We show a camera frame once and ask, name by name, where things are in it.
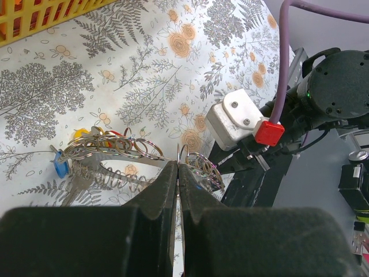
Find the large silver keyring with chain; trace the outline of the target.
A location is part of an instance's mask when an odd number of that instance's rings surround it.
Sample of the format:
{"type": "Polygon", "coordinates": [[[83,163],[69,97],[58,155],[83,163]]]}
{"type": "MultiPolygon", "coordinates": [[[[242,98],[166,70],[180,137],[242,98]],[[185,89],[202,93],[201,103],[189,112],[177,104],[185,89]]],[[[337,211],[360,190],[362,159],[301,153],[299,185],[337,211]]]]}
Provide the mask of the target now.
{"type": "Polygon", "coordinates": [[[141,191],[171,161],[154,142],[134,137],[130,128],[113,147],[104,147],[101,137],[92,143],[68,144],[63,150],[71,174],[98,188],[123,190],[129,186],[134,192],[141,191]]]}

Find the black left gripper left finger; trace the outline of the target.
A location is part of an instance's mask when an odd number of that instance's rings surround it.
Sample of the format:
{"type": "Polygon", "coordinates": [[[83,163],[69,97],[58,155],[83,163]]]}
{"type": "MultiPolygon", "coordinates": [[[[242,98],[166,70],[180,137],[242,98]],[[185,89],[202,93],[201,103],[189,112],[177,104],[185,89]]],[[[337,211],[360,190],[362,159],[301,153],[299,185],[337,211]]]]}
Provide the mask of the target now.
{"type": "Polygon", "coordinates": [[[1,219],[2,276],[171,276],[177,162],[121,206],[24,207],[1,219]]]}

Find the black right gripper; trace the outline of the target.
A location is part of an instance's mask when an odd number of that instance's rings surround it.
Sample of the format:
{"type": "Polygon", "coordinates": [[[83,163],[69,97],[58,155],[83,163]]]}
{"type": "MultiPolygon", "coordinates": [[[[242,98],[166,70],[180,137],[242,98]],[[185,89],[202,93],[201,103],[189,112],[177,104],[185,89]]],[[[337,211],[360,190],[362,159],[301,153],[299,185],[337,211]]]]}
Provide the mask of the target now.
{"type": "Polygon", "coordinates": [[[319,129],[368,128],[368,51],[323,50],[302,63],[302,80],[287,90],[275,150],[319,129]]]}

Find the key with blue tag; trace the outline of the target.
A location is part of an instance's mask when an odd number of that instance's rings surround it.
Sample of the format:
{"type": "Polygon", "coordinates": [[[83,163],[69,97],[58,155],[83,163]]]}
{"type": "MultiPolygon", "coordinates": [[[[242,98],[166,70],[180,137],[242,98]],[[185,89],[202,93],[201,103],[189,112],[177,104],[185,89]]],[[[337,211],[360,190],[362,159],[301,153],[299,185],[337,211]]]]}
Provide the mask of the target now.
{"type": "Polygon", "coordinates": [[[66,156],[61,149],[56,149],[50,145],[51,150],[55,153],[53,165],[59,178],[64,178],[69,174],[69,164],[66,156]]]}

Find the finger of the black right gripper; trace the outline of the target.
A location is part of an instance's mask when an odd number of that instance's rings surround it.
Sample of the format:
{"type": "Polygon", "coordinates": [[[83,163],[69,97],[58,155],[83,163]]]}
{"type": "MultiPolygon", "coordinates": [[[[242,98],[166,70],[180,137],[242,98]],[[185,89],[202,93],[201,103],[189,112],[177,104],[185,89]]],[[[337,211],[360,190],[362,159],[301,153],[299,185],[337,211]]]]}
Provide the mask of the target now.
{"type": "Polygon", "coordinates": [[[238,173],[259,167],[264,171],[268,171],[270,166],[263,157],[263,154],[266,153],[269,146],[261,144],[257,146],[260,146],[260,148],[256,152],[250,152],[244,144],[241,144],[241,148],[236,146],[233,149],[225,151],[215,142],[208,159],[216,166],[216,169],[221,175],[238,173]]]}

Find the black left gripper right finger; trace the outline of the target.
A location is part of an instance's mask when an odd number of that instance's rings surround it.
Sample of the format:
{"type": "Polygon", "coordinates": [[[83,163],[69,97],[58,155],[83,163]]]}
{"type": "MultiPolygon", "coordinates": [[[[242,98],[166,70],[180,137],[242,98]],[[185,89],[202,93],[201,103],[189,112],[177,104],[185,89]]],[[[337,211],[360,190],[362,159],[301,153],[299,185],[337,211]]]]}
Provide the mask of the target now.
{"type": "Polygon", "coordinates": [[[317,208],[231,208],[179,166],[185,276],[359,276],[334,218],[317,208]]]}

